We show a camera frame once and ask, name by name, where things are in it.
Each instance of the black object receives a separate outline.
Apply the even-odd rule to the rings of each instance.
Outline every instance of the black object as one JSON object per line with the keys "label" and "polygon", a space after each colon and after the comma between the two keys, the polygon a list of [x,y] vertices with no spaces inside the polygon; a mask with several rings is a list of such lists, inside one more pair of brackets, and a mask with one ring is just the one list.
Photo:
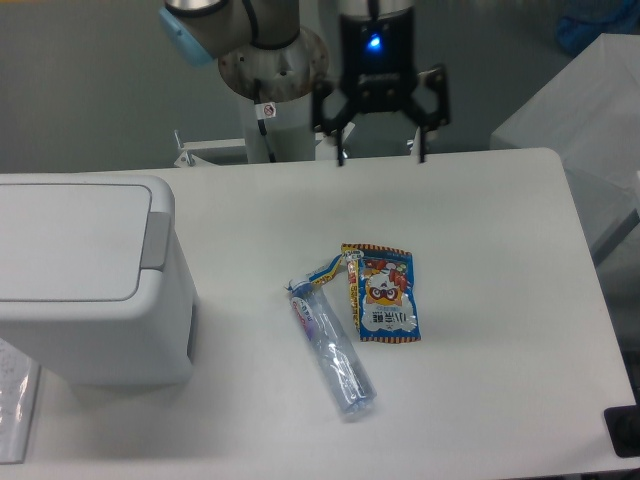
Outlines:
{"label": "black object", "polygon": [[637,405],[607,408],[604,419],[616,455],[640,456],[640,408]]}
{"label": "black object", "polygon": [[[260,104],[260,89],[262,88],[262,82],[258,79],[253,81],[253,104]],[[264,146],[267,149],[267,155],[269,156],[270,163],[276,163],[276,154],[271,148],[271,143],[267,138],[267,125],[264,123],[263,119],[258,119],[258,130],[260,131],[260,135],[262,135],[262,139],[264,140]]]}
{"label": "black object", "polygon": [[631,390],[633,391],[633,398],[636,400],[636,405],[640,404],[640,352],[634,350],[622,351],[622,360],[624,366],[627,369],[627,376],[629,377],[629,383],[631,384]]}
{"label": "black object", "polygon": [[624,476],[620,477],[618,480],[632,480],[634,477],[638,478],[640,475],[640,468],[634,468],[633,470],[629,470]]}
{"label": "black object", "polygon": [[[343,165],[342,130],[358,113],[402,111],[420,128],[420,163],[427,153],[425,135],[451,121],[447,72],[444,65],[417,73],[413,65],[414,10],[378,16],[370,8],[371,19],[341,16],[343,73],[339,88],[347,102],[336,117],[325,118],[323,104],[336,85],[323,76],[314,79],[312,126],[316,132],[335,135],[338,164]],[[412,97],[418,85],[435,92],[438,105],[425,112]]]}

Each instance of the white surface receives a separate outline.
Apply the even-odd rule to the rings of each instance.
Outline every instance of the white surface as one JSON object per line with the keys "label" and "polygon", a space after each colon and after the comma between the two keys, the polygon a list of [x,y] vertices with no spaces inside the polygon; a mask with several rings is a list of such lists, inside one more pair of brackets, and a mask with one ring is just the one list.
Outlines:
{"label": "white surface", "polygon": [[[349,135],[353,132],[355,125],[347,124],[344,128],[342,140],[346,142]],[[180,168],[191,168],[187,163],[187,155],[185,151],[189,151],[195,162],[194,167],[212,167],[225,165],[229,160],[235,163],[247,163],[247,148],[243,138],[234,138],[229,140],[209,140],[204,142],[187,142],[184,144],[184,151],[178,156],[173,163],[174,166]],[[316,133],[316,160],[332,160],[338,158],[335,139],[327,137],[323,133]]]}
{"label": "white surface", "polygon": [[74,384],[186,381],[195,288],[173,216],[155,177],[0,175],[2,338]]}
{"label": "white surface", "polygon": [[151,192],[0,180],[0,301],[115,301],[134,294]]}
{"label": "white surface", "polygon": [[[640,466],[602,412],[633,402],[560,160],[547,150],[155,171],[201,297],[195,371],[161,389],[47,372],[3,480],[507,478]],[[378,391],[340,420],[286,282],[342,242],[414,254],[423,340],[356,342]]]}
{"label": "white surface", "polygon": [[631,212],[639,85],[640,37],[602,35],[491,137],[492,148],[547,147],[560,155],[574,175],[590,245]]}

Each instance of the plastic packaging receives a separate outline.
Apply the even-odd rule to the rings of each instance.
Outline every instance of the plastic packaging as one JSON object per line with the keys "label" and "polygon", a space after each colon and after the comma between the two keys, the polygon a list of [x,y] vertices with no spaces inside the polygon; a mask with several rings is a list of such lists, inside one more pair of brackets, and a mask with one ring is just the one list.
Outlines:
{"label": "plastic packaging", "polygon": [[369,244],[344,244],[342,253],[347,261],[353,321],[360,340],[420,340],[411,253]]}
{"label": "plastic packaging", "polygon": [[376,391],[322,287],[314,286],[306,277],[291,282],[290,287],[291,306],[340,410],[345,414],[363,410],[371,404]]}
{"label": "plastic packaging", "polygon": [[575,57],[601,33],[631,33],[639,17],[640,0],[571,0],[556,39]]}
{"label": "plastic packaging", "polygon": [[23,463],[40,365],[0,339],[0,465]]}

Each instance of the cartoon character print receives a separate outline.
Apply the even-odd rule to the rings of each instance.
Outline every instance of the cartoon character print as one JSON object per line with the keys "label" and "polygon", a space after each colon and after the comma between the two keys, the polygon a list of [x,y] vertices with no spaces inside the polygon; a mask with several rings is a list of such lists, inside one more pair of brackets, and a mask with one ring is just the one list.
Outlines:
{"label": "cartoon character print", "polygon": [[378,330],[412,331],[415,328],[413,307],[407,295],[407,266],[385,260],[365,263],[364,327]]}
{"label": "cartoon character print", "polygon": [[381,260],[381,264],[372,268],[366,284],[366,302],[368,304],[377,303],[379,305],[402,306],[402,293],[407,289],[407,277],[398,269],[394,263],[386,263]]}

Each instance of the blue cap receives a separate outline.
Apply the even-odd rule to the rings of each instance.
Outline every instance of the blue cap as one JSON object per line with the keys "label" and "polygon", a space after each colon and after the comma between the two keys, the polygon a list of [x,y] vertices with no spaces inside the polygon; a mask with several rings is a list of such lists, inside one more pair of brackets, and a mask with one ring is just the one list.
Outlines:
{"label": "blue cap", "polygon": [[213,61],[207,52],[193,35],[174,17],[166,8],[160,9],[160,23],[169,35],[171,42],[180,54],[194,67],[201,67]]}

